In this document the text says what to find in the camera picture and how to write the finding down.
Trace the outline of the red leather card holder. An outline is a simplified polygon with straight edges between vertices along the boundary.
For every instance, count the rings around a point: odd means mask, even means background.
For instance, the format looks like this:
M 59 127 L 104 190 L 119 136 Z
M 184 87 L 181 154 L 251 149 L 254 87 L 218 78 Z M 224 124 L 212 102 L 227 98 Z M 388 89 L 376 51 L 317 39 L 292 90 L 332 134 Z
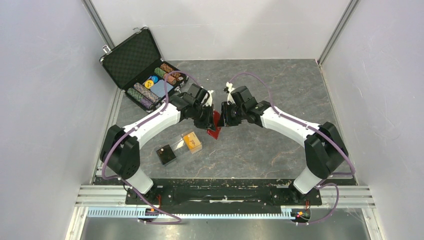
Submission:
M 214 129 L 208 129 L 207 130 L 207 134 L 210 137 L 214 138 L 215 140 L 217 140 L 219 138 L 220 131 L 221 131 L 221 127 L 218 126 L 218 123 L 220 121 L 220 117 L 221 117 L 220 113 L 218 111 L 214 110 L 213 111 L 213 124 L 214 124 L 213 126 L 214 126 Z

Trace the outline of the clear plastic card box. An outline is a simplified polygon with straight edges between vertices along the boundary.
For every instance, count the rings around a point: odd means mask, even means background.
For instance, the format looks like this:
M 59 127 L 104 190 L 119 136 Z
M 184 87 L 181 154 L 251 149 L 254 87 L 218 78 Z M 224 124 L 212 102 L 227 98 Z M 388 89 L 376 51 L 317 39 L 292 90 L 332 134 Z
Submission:
M 159 147 L 159 148 L 161 148 L 162 146 L 165 146 L 165 145 L 170 145 L 171 146 L 171 148 L 174 151 L 174 153 L 175 153 L 175 155 L 176 155 L 177 158 L 175 160 L 171 161 L 170 163 L 175 162 L 176 160 L 179 160 L 179 159 L 183 159 L 185 157 L 188 157 L 189 154 L 193 155 L 189 151 L 187 145 L 185 144 L 185 142 L 183 140 L 183 135 L 188 134 L 190 132 L 194 132 L 194 131 L 193 130 L 188 130 L 188 131 L 186 131 L 186 132 L 184 132 L 182 134 L 179 134 L 176 137 L 174 137 L 172 139 L 169 139 L 165 144 L 162 144 Z

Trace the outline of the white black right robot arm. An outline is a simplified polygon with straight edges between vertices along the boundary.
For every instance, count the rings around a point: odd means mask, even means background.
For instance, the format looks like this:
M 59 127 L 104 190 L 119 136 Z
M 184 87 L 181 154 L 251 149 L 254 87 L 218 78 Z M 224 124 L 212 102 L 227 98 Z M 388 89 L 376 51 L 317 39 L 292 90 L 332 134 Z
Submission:
M 246 86 L 226 83 L 227 100 L 221 104 L 219 127 L 233 127 L 247 121 L 273 130 L 298 143 L 305 151 L 306 167 L 290 184 L 289 199 L 302 204 L 309 192 L 333 175 L 349 154 L 336 126 L 312 123 L 287 114 L 268 101 L 258 102 Z

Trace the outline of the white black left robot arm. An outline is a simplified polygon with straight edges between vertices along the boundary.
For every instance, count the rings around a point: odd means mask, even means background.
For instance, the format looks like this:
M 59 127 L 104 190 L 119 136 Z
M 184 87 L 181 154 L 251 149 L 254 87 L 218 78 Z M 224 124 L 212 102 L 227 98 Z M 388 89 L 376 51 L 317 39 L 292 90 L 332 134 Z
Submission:
M 166 97 L 165 102 L 146 117 L 124 127 L 111 126 L 99 156 L 103 162 L 102 177 L 109 179 L 106 168 L 111 169 L 113 178 L 121 178 L 138 191 L 140 200 L 153 203 L 157 190 L 141 168 L 140 149 L 163 130 L 183 120 L 193 120 L 199 129 L 215 130 L 213 93 L 193 83 L 186 92 Z

